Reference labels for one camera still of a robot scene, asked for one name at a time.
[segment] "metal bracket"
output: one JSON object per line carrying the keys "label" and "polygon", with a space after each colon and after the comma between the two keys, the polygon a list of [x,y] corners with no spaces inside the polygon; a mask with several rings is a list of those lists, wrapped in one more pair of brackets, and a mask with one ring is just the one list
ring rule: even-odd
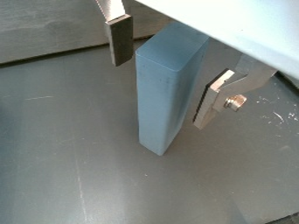
{"label": "metal bracket", "polygon": [[276,73],[271,66],[246,54],[240,56],[235,70],[226,69],[206,87],[192,120],[200,130],[224,108],[238,111],[247,100],[242,94],[263,87]]}
{"label": "metal bracket", "polygon": [[96,0],[106,17],[111,59],[118,67],[134,56],[134,18],[126,14],[122,0]]}

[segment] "metal clamp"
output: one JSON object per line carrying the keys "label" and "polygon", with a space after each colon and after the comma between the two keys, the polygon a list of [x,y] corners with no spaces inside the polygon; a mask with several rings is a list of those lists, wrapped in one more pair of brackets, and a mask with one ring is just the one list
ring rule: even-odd
{"label": "metal clamp", "polygon": [[111,59],[118,67],[134,56],[134,18],[126,14],[122,0],[96,0],[106,17]]}
{"label": "metal clamp", "polygon": [[192,119],[200,130],[224,108],[238,111],[247,101],[242,94],[263,87],[276,73],[271,66],[246,54],[240,56],[235,70],[236,72],[232,72],[226,69],[204,89]]}

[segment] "rectangular block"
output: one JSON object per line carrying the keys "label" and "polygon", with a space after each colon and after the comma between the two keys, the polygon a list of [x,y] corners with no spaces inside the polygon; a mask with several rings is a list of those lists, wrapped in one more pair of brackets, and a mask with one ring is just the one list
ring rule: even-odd
{"label": "rectangular block", "polygon": [[118,67],[134,56],[134,18],[128,15],[106,23],[112,63]]}
{"label": "rectangular block", "polygon": [[163,155],[180,128],[208,36],[174,22],[136,50],[140,144]]}

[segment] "light blue block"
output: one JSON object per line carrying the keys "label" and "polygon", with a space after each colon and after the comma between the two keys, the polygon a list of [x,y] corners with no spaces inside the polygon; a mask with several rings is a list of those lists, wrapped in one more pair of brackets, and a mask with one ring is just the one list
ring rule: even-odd
{"label": "light blue block", "polygon": [[140,144],[163,155],[190,105],[208,36],[174,22],[136,50]]}

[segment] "white curved edge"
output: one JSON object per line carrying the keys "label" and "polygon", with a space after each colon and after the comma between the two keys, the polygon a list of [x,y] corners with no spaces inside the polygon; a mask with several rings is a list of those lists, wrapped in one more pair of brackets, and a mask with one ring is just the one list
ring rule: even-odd
{"label": "white curved edge", "polygon": [[136,1],[299,80],[299,1]]}

